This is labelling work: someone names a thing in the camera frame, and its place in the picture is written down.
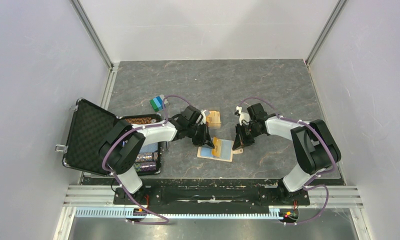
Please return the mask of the beige leather card holder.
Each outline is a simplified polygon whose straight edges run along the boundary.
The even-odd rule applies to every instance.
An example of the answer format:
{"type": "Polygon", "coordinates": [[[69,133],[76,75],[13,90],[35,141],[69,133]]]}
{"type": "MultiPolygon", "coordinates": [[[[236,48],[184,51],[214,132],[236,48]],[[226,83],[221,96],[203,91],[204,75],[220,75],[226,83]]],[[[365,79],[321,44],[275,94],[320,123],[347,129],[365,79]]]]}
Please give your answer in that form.
{"type": "Polygon", "coordinates": [[[232,140],[214,137],[212,143],[214,144],[213,149],[207,147],[199,147],[197,150],[197,157],[223,162],[232,162],[233,155],[242,154],[244,152],[243,148],[233,150],[234,142],[232,140]]]}

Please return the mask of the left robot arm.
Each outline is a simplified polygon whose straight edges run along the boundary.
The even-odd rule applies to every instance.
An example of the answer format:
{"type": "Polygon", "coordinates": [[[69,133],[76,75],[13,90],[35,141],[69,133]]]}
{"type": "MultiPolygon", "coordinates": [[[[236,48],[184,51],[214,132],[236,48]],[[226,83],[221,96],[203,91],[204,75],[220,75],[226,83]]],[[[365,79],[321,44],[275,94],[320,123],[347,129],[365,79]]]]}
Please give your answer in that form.
{"type": "Polygon", "coordinates": [[[102,168],[110,172],[133,204],[145,198],[142,180],[135,170],[141,148],[160,142],[190,138],[195,147],[213,149],[209,125],[202,116],[191,118],[176,114],[170,119],[150,124],[130,124],[119,120],[100,143],[98,155],[102,168]]]}

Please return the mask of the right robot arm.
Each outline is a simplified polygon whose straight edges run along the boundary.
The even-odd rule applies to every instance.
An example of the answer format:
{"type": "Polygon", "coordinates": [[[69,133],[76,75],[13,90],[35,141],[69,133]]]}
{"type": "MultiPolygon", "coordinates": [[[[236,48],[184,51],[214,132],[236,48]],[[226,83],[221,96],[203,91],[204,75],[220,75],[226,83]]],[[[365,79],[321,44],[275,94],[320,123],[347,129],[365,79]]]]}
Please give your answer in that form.
{"type": "Polygon", "coordinates": [[[295,167],[278,182],[277,199],[290,204],[297,198],[297,191],[323,174],[337,168],[341,152],[326,123],[293,120],[270,114],[241,119],[235,127],[236,136],[233,150],[251,146],[260,135],[278,136],[293,144],[297,163],[295,167]]]}

